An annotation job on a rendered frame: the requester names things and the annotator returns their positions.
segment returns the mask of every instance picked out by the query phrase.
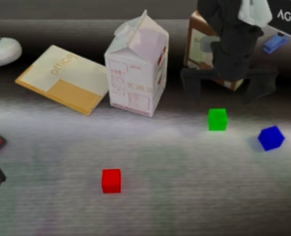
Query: green cube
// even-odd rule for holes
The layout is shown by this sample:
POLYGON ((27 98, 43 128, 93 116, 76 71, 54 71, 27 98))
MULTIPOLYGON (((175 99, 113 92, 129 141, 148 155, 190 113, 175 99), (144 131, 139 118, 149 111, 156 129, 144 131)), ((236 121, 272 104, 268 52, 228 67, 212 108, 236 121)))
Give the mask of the green cube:
POLYGON ((210 109, 208 114, 209 131, 225 131, 228 119, 226 109, 210 109))

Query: cardboard box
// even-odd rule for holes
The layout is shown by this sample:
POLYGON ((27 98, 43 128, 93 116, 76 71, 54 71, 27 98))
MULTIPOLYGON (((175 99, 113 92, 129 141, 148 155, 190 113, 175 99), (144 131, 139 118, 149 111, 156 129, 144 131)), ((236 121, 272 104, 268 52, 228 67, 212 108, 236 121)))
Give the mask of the cardboard box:
POLYGON ((166 85, 168 42, 146 10, 117 28, 104 55, 111 106, 153 116, 166 85))
MULTIPOLYGON (((189 19, 189 29, 184 65, 190 68, 210 69, 213 67, 212 53, 205 53, 201 51, 200 41, 205 36, 217 36, 213 29, 206 23, 206 21, 196 11, 189 19)), ((236 82, 229 82, 225 80, 214 80, 216 83, 236 91, 243 79, 236 82)))
POLYGON ((104 66, 54 45, 15 82, 85 115, 108 92, 104 66))

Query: blue cube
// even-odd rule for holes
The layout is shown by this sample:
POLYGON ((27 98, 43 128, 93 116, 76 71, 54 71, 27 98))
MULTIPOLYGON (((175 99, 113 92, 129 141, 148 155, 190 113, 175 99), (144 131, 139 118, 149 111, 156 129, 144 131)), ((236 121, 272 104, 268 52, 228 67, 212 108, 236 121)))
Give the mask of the blue cube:
POLYGON ((282 145, 285 137, 277 126, 272 126, 263 129, 260 132, 258 139, 263 149, 265 151, 270 151, 272 149, 279 148, 282 145))

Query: brown box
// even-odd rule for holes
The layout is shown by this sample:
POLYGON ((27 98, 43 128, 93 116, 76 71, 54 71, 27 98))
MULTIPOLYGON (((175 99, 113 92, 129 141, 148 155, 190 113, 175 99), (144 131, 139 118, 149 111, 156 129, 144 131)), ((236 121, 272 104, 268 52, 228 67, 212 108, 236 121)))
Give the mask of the brown box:
MULTIPOLYGON (((205 53, 200 49, 200 40, 205 36, 216 36, 216 33, 196 11, 189 19, 187 46, 184 59, 185 66, 201 69, 208 69, 213 67, 212 53, 205 53)), ((236 91, 241 86, 244 79, 238 80, 236 82, 225 80, 214 81, 232 91, 236 91)))

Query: blue clip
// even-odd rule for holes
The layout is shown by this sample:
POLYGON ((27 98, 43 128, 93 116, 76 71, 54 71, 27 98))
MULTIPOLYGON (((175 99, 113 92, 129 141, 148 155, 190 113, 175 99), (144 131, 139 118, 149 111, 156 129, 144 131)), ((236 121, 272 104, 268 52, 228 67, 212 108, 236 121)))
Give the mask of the blue clip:
POLYGON ((280 35, 276 34, 271 39, 269 39, 268 41, 265 42, 263 50, 266 53, 271 54, 275 50, 277 50, 278 48, 287 44, 289 42, 289 40, 290 40, 290 38, 286 35, 280 36, 280 35))

